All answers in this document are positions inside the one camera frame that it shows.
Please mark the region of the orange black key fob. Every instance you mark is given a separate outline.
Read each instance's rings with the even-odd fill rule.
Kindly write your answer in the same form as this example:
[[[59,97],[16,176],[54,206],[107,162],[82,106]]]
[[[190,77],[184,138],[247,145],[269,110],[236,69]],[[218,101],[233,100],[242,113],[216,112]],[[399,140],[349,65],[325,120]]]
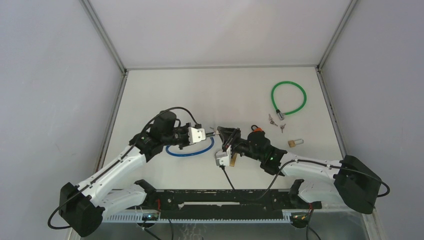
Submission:
[[[250,128],[252,132],[263,132],[262,128],[260,128],[259,126],[255,124],[253,124]]]

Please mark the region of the green cable lock keys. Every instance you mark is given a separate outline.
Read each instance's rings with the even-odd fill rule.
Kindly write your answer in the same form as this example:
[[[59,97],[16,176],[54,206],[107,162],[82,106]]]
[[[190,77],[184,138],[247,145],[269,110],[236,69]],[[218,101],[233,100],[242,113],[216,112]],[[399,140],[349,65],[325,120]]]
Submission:
[[[272,116],[270,114],[268,115],[268,121],[271,125],[274,125],[274,126],[277,126],[277,127],[279,126],[277,123],[275,123],[274,119],[272,118]]]

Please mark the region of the small brass padlock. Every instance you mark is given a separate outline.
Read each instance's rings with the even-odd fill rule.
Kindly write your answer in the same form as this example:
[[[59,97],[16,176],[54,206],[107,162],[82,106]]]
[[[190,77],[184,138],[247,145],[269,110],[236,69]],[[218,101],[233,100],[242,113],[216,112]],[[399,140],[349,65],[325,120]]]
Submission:
[[[287,144],[290,148],[294,148],[298,145],[302,145],[305,141],[301,138],[299,139],[291,139],[287,141]]]

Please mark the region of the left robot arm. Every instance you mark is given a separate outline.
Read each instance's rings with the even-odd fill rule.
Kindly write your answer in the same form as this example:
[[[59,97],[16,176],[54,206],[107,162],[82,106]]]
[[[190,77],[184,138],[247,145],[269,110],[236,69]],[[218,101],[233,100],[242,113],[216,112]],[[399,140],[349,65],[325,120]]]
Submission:
[[[92,234],[110,215],[128,207],[153,207],[157,196],[137,184],[108,194],[126,175],[144,166],[165,146],[184,148],[205,140],[200,123],[176,125],[173,108],[161,111],[137,133],[124,150],[109,164],[78,184],[66,183],[60,189],[56,212],[80,237]]]

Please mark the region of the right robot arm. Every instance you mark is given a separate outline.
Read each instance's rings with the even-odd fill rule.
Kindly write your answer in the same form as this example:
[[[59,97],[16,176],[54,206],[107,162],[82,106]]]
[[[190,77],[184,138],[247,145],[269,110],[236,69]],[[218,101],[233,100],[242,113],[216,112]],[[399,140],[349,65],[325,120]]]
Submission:
[[[289,203],[302,208],[307,203],[345,204],[350,209],[372,214],[380,187],[386,183],[357,157],[345,155],[342,160],[321,160],[299,156],[271,144],[265,132],[256,128],[246,139],[238,128],[218,126],[222,149],[215,155],[219,167],[229,166],[236,155],[258,161],[260,168],[277,177],[293,177],[300,185],[289,194]]]

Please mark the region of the large brass padlock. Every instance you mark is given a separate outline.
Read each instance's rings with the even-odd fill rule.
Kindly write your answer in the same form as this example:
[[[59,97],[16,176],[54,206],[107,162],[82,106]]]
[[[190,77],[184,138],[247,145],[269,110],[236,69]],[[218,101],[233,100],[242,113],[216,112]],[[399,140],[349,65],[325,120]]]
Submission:
[[[237,156],[238,156],[238,154],[237,154],[237,153],[234,153],[234,154],[231,156],[231,159],[230,159],[230,162],[229,162],[229,166],[230,166],[230,167],[234,167],[234,166],[235,166],[235,163],[236,163],[236,160],[237,160]]]

